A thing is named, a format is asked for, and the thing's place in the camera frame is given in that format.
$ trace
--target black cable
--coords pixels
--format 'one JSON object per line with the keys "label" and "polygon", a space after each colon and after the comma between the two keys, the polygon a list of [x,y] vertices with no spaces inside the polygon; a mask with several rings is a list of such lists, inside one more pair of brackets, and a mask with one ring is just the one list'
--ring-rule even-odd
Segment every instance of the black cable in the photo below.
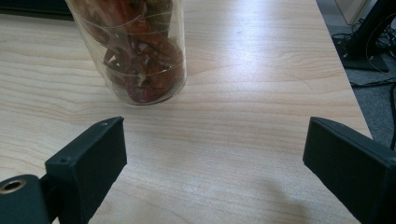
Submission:
{"label": "black cable", "polygon": [[372,88],[372,87],[380,87],[380,86],[386,86],[386,85],[392,85],[389,91],[389,98],[390,98],[390,109],[392,113],[392,118],[393,118],[393,136],[392,140],[390,142],[390,149],[395,150],[395,145],[396,145],[396,104],[395,104],[395,90],[396,90],[396,81],[391,81],[395,79],[396,77],[391,77],[385,80],[381,81],[376,81],[376,82],[369,82],[366,84],[356,84],[354,82],[350,82],[350,86],[353,89],[361,89],[361,88]]}
{"label": "black cable", "polygon": [[362,85],[354,83],[354,82],[349,82],[349,83],[353,89],[360,89],[360,88],[378,87],[378,86],[386,86],[386,85],[395,84],[396,81],[391,81],[393,79],[396,79],[396,77],[391,77],[391,78],[387,78],[387,79],[376,81],[376,82],[369,82],[369,83],[365,83]]}
{"label": "black cable", "polygon": [[396,84],[393,84],[392,88],[390,89],[390,106],[392,109],[392,117],[393,117],[393,137],[392,141],[390,142],[390,149],[395,150],[395,143],[396,143],[396,105],[395,105],[395,89]]}
{"label": "black cable", "polygon": [[395,44],[395,40],[396,40],[396,29],[394,29],[393,27],[389,26],[388,29],[388,36],[389,36],[389,47],[390,50],[388,51],[388,55],[396,60],[396,44]]}
{"label": "black cable", "polygon": [[[363,22],[364,19],[360,18],[357,23],[350,26],[351,28],[350,34],[346,34],[346,33],[334,34],[332,35],[332,38],[342,39],[344,42],[347,42],[356,33],[356,31],[359,29],[359,27]],[[394,52],[389,53],[391,50],[396,50],[396,45],[393,43],[393,41],[396,39],[396,35],[393,34],[395,32],[396,30],[391,27],[391,24],[384,30],[384,32],[381,34],[381,36],[377,39],[375,43],[378,53],[388,53],[391,57],[393,57],[393,55],[396,55]]]}

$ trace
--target black plastic part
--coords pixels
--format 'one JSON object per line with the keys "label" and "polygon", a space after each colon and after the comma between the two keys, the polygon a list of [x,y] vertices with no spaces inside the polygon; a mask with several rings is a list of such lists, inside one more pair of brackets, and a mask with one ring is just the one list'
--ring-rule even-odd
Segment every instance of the black plastic part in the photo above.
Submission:
{"label": "black plastic part", "polygon": [[52,187],[59,188],[63,224],[87,224],[125,166],[123,118],[107,119],[46,161]]}
{"label": "black plastic part", "polygon": [[376,41],[396,17],[396,1],[377,0],[359,29],[346,45],[351,57],[377,53]]}
{"label": "black plastic part", "polygon": [[37,176],[19,175],[0,183],[0,223],[51,223]]}
{"label": "black plastic part", "polygon": [[73,16],[64,0],[1,0],[0,13],[73,20]]}
{"label": "black plastic part", "polygon": [[40,178],[41,190],[44,194],[44,201],[47,206],[47,215],[49,221],[53,222],[55,218],[61,213],[64,208],[61,192],[58,188],[50,185],[50,180],[47,175]]}
{"label": "black plastic part", "polygon": [[361,223],[396,223],[396,153],[347,126],[311,118],[304,164]]}
{"label": "black plastic part", "polygon": [[396,17],[396,1],[377,0],[359,29],[348,40],[333,39],[345,68],[388,72],[376,41]]}
{"label": "black plastic part", "polygon": [[332,42],[337,49],[338,56],[341,59],[341,63],[344,68],[359,69],[364,71],[381,71],[387,73],[389,71],[388,66],[379,54],[371,54],[366,56],[365,53],[362,55],[349,56],[346,51],[347,42],[344,39],[333,38]]}

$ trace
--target wood grain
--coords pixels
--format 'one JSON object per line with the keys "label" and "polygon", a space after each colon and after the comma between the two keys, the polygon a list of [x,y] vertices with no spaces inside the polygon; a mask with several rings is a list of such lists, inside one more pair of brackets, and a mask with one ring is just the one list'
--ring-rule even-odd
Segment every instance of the wood grain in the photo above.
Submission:
{"label": "wood grain", "polygon": [[304,166],[309,118],[370,136],[314,0],[185,1],[188,80],[124,105],[76,25],[0,15],[0,179],[125,117],[128,165],[91,223],[357,223]]}

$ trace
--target gray carpet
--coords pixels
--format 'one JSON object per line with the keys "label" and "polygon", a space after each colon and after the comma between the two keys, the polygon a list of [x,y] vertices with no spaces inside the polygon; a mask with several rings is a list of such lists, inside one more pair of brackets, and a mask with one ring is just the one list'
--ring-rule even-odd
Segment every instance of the gray carpet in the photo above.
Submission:
{"label": "gray carpet", "polygon": [[[317,0],[317,3],[331,35],[351,33],[351,27],[347,25],[335,0]],[[372,1],[366,14],[374,3],[375,1]],[[387,74],[346,69],[349,81],[365,84],[396,77],[396,61],[387,54],[381,56],[390,69]],[[385,147],[390,146],[393,136],[393,118],[389,100],[390,88],[391,86],[354,89],[373,139]]]}

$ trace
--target wooden table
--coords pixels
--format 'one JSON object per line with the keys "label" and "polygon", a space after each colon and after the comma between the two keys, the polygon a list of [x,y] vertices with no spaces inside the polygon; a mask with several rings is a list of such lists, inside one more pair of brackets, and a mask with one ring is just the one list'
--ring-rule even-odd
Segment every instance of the wooden table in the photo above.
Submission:
{"label": "wooden table", "polygon": [[0,15],[0,179],[125,117],[128,165],[91,223],[355,223],[302,161],[311,116],[370,135],[314,0],[185,1],[188,81],[119,103],[76,25]]}

